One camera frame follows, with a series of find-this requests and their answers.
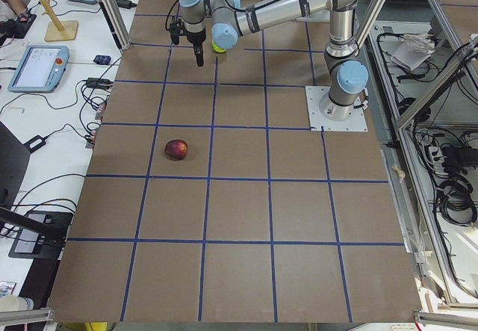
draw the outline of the apple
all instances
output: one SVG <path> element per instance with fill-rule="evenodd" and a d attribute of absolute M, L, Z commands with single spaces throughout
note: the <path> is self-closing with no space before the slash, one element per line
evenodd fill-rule
<path fill-rule="evenodd" d="M 170 140 L 166 143 L 164 152 L 175 160 L 182 160 L 187 155 L 187 143 L 181 139 Z"/>

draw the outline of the metal bracket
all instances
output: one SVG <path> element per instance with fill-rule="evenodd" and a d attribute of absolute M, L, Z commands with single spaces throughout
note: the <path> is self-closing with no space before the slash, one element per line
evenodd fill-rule
<path fill-rule="evenodd" d="M 342 122 L 335 122 L 325 117 L 320 112 L 320 101 L 329 92 L 330 87 L 306 86 L 308 120 L 312 131 L 333 131 L 333 132 L 368 132 L 362 108 L 354 109 L 351 115 Z M 357 98 L 357 105 L 360 105 L 360 98 Z"/>

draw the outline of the yellow stand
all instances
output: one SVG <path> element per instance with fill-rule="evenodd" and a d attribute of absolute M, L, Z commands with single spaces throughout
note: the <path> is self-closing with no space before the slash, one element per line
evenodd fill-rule
<path fill-rule="evenodd" d="M 53 22 L 48 24 L 45 34 L 46 42 L 70 41 L 76 38 L 78 21 L 62 21 L 61 24 L 63 25 L 62 31 L 60 31 Z"/>
<path fill-rule="evenodd" d="M 45 41 L 46 42 L 56 42 L 56 41 L 70 41 L 76 38 L 78 32 L 78 21 L 63 21 L 60 22 L 55 12 L 53 12 L 52 6 L 50 5 L 50 0 L 40 0 L 43 8 L 45 8 L 45 13 L 50 16 L 52 22 L 49 23 L 48 28 L 46 29 Z"/>

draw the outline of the black cable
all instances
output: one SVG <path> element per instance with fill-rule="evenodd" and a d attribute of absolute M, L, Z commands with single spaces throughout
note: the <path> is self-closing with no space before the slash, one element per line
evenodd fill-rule
<path fill-rule="evenodd" d="M 113 67 L 120 59 L 121 57 L 118 57 L 100 76 L 99 78 L 96 79 L 96 82 L 95 84 L 91 87 L 91 92 L 90 92 L 90 95 L 88 96 L 87 100 L 85 100 L 84 104 L 81 106 L 80 108 L 80 112 L 78 114 L 78 117 L 80 119 L 80 123 L 81 125 L 83 126 L 83 128 L 87 131 L 87 133 L 89 134 L 90 137 L 94 137 L 94 130 L 91 130 L 91 129 L 88 129 L 88 126 L 89 126 L 89 123 L 87 125 L 84 124 L 83 122 L 83 119 L 81 117 L 81 114 L 84 110 L 84 108 L 86 107 L 86 105 L 88 104 L 88 101 L 91 100 L 91 96 L 93 95 L 93 92 L 97 89 L 99 89 L 99 81 L 101 79 L 103 79 L 103 77 L 105 77 L 106 73 L 108 73 L 108 71 L 111 69 L 111 67 Z"/>
<path fill-rule="evenodd" d="M 165 29 L 166 31 L 169 31 L 169 30 L 170 30 L 170 28 L 168 27 L 167 23 L 168 23 L 168 21 L 169 21 L 169 19 L 170 19 L 170 17 L 171 17 L 171 13 L 173 12 L 174 7 L 175 7 L 176 5 L 178 5 L 178 9 L 179 9 L 179 0 L 174 1 L 173 6 L 171 6 L 170 10 L 167 12 L 166 20 L 164 21 L 164 29 Z"/>
<path fill-rule="evenodd" d="M 65 15 L 67 15 L 68 13 L 71 13 L 71 12 L 98 13 L 98 12 L 101 11 L 101 10 L 102 10 L 101 8 L 99 8 L 99 9 L 96 10 L 96 11 L 89 11 L 89 10 L 70 10 L 70 11 L 63 12 L 63 13 L 57 13 L 56 15 L 57 15 L 57 16 L 65 16 Z"/>
<path fill-rule="evenodd" d="M 43 95 L 43 94 L 40 94 L 40 93 L 22 93 L 22 94 L 18 95 L 17 97 L 15 97 L 14 99 L 12 99 L 11 101 L 5 103 L 5 104 L 0 108 L 0 115 L 4 112 L 4 109 L 5 109 L 10 103 L 15 102 L 18 98 L 23 97 L 23 96 L 39 96 L 39 97 L 42 97 L 43 99 L 45 99 L 46 104 L 47 104 L 51 109 L 53 109 L 54 111 L 59 111 L 59 110 L 61 110 L 61 109 L 70 108 L 70 107 L 72 107 L 72 106 L 74 106 L 74 105 L 76 105 L 76 104 L 78 103 L 78 90 L 77 90 L 77 89 L 78 89 L 78 85 L 79 85 L 81 82 L 83 82 L 83 81 L 86 82 L 86 80 L 82 80 L 82 81 L 79 81 L 79 82 L 76 84 L 76 87 L 75 87 L 75 97 L 76 97 L 76 98 L 75 98 L 75 101 L 74 101 L 72 104 L 70 104 L 70 105 L 65 105 L 65 106 L 63 106 L 63 107 L 55 107 L 54 105 L 52 105 L 52 104 L 50 103 L 50 101 L 48 100 L 48 98 L 46 98 L 45 95 Z"/>
<path fill-rule="evenodd" d="M 55 133 L 59 133 L 59 132 L 63 131 L 66 127 L 70 127 L 80 138 L 85 139 L 85 140 L 87 139 L 84 135 L 82 135 L 80 132 L 78 132 L 78 130 L 77 130 L 74 126 L 72 126 L 72 125 L 69 124 L 69 123 L 65 123 L 64 126 L 61 127 L 60 129 L 56 129 L 56 130 L 54 130 L 53 132 L 50 132 L 50 133 L 47 134 L 45 137 L 43 137 L 43 139 L 45 140 L 45 139 L 50 138 L 50 137 L 51 137 L 52 135 L 54 135 Z"/>
<path fill-rule="evenodd" d="M 45 180 L 44 182 L 41 182 L 41 183 L 35 185 L 32 189 L 30 189 L 29 191 L 27 191 L 27 192 L 25 193 L 25 195 L 20 199 L 20 201 L 18 201 L 17 204 L 20 204 L 20 205 L 21 205 L 22 202 L 23 202 L 23 200 L 25 200 L 25 198 L 26 198 L 32 191 L 34 191 L 35 189 L 38 189 L 38 188 L 41 187 L 42 185 L 45 185 L 45 184 L 47 184 L 47 183 L 49 183 L 49 182 L 52 182 L 52 181 L 54 181 L 54 180 L 57 180 L 57 179 L 65 178 L 65 177 L 67 177 L 67 176 L 80 176 L 81 178 L 84 178 L 84 175 L 78 174 L 78 173 L 67 173 L 67 174 L 62 174 L 61 176 L 54 176 L 53 178 L 47 179 L 47 180 Z M 15 213 L 17 209 L 18 209 L 18 206 L 13 209 L 13 212 Z"/>

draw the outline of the blue tape line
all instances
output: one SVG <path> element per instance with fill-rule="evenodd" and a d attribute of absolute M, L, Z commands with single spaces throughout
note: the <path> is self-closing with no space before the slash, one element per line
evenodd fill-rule
<path fill-rule="evenodd" d="M 168 70 L 169 70 L 170 64 L 171 64 L 171 52 L 172 51 L 169 50 L 169 54 L 168 54 L 168 57 L 167 57 L 166 71 L 164 72 L 164 81 L 167 80 L 167 73 L 168 73 Z M 161 100 L 159 102 L 158 113 L 157 113 L 157 116 L 156 116 L 156 124 L 159 124 L 159 118 L 160 118 L 161 110 L 162 110 L 162 106 L 163 106 L 164 89 L 165 88 L 166 88 L 166 84 L 163 84 L 163 90 L 162 90 L 162 93 L 161 93 Z M 156 126 L 155 127 L 155 134 L 153 135 L 153 139 L 152 139 L 151 152 L 149 153 L 148 170 L 146 172 L 146 181 L 144 183 L 143 196 L 142 196 L 141 204 L 140 204 L 140 213 L 139 213 L 138 218 L 137 218 L 136 233 L 135 233 L 135 236 L 134 236 L 136 239 L 138 239 L 139 234 L 140 234 L 141 219 L 143 217 L 144 203 L 145 203 L 145 200 L 146 200 L 146 192 L 148 190 L 149 174 L 151 173 L 152 160 L 153 160 L 153 157 L 154 157 L 154 154 L 155 154 L 155 144 L 156 144 L 157 135 L 158 135 L 158 127 Z M 131 284 L 131 278 L 132 278 L 133 266 L 134 266 L 134 258 L 136 256 L 136 247 L 137 247 L 137 242 L 135 241 L 134 246 L 133 246 L 133 251 L 131 253 L 131 261 L 130 261 L 129 271 L 128 271 L 128 281 L 126 282 L 125 295 L 124 295 L 123 302 L 122 302 L 121 317 L 119 318 L 121 321 L 124 321 L 124 319 L 125 319 L 126 305 L 128 303 L 128 296 L 129 296 L 129 286 Z"/>
<path fill-rule="evenodd" d="M 262 51 L 262 49 L 257 49 L 254 47 L 249 47 L 244 50 L 245 51 Z M 309 49 L 264 49 L 264 50 L 266 52 L 301 52 L 301 53 L 310 53 L 310 54 L 313 54 L 313 53 L 323 54 L 325 52 L 324 50 L 320 50 L 320 49 L 312 49 L 310 48 L 310 45 L 309 45 Z"/>
<path fill-rule="evenodd" d="M 308 57 L 311 60 L 311 70 L 312 70 L 312 83 L 314 86 L 317 86 L 317 81 L 315 79 L 315 71 L 314 71 L 314 58 L 312 57 L 312 46 L 311 46 L 311 37 L 308 32 L 308 23 L 305 23 L 305 35 L 307 36 L 307 46 L 308 46 Z"/>
<path fill-rule="evenodd" d="M 440 6 L 453 6 L 453 7 L 478 7 L 478 4 L 440 4 Z"/>
<path fill-rule="evenodd" d="M 325 161 L 326 175 L 327 175 L 327 181 L 328 181 L 327 184 L 329 185 L 329 197 L 330 197 L 330 205 L 332 209 L 332 219 L 334 220 L 335 237 L 337 238 L 337 243 L 338 243 L 337 245 L 338 261 L 341 267 L 341 276 L 342 276 L 342 284 L 344 287 L 345 303 L 347 306 L 347 314 L 348 314 L 349 322 L 353 322 L 352 309 L 350 308 L 349 292 L 347 289 L 347 278 L 345 277 L 344 259 L 342 258 L 342 250 L 340 245 L 340 235 L 338 233 L 337 215 L 335 214 L 334 195 L 332 192 L 332 183 L 330 182 L 329 159 L 327 158 L 326 139 L 324 136 L 323 128 L 322 128 L 322 131 L 320 132 L 320 137 L 322 139 L 323 159 Z"/>
<path fill-rule="evenodd" d="M 140 126 L 140 127 L 174 127 L 174 128 L 212 128 L 212 126 L 204 124 L 167 124 L 167 123 L 128 123 L 128 122 L 103 122 L 104 126 Z M 277 131 L 310 131 L 310 128 L 305 127 L 266 127 L 266 126 L 214 126 L 216 129 L 272 129 Z"/>
<path fill-rule="evenodd" d="M 404 247 L 404 243 L 379 243 L 375 241 L 261 241 L 261 240 L 205 240 L 202 239 L 155 239 L 155 238 L 82 238 L 71 237 L 68 241 L 99 243 L 157 243 L 157 244 L 237 244 L 237 245 L 315 245 L 341 247 Z"/>
<path fill-rule="evenodd" d="M 206 180 L 207 176 L 129 176 L 123 174 L 87 174 L 88 178 L 130 178 L 130 179 L 184 179 L 184 180 Z M 212 176 L 211 180 L 227 180 L 232 182 L 272 182 L 272 183 L 332 183 L 332 184 L 388 184 L 387 180 L 341 180 L 341 179 L 281 179 L 281 178 L 244 178 L 228 176 Z"/>
<path fill-rule="evenodd" d="M 269 203 L 269 232 L 270 232 L 270 269 L 272 279 L 272 300 L 274 310 L 274 322 L 279 322 L 279 313 L 277 311 L 277 287 L 276 287 L 276 258 L 274 253 L 274 225 L 273 225 L 273 205 L 272 205 L 272 186 L 270 171 L 270 139 L 269 139 L 269 101 L 267 98 L 267 68 L 266 68 L 266 40 L 264 31 L 262 34 L 262 68 L 264 71 L 264 106 L 266 117 L 266 150 L 267 150 L 267 183 L 268 183 L 268 203 Z"/>
<path fill-rule="evenodd" d="M 208 184 L 206 187 L 206 203 L 204 211 L 204 228 L 202 230 L 202 255 L 201 255 L 201 275 L 199 279 L 199 310 L 197 320 L 202 320 L 202 299 L 204 297 L 204 272 L 205 272 L 205 257 L 206 257 L 206 239 L 208 232 L 208 213 L 209 213 L 209 195 L 211 192 L 211 170 L 212 170 L 212 156 L 214 143 L 214 121 L 216 118 L 216 97 L 217 97 L 217 72 L 219 69 L 219 62 L 215 58 L 214 70 L 214 95 L 212 99 L 212 116 L 211 116 L 211 139 L 209 140 L 209 161 L 208 161 Z"/>

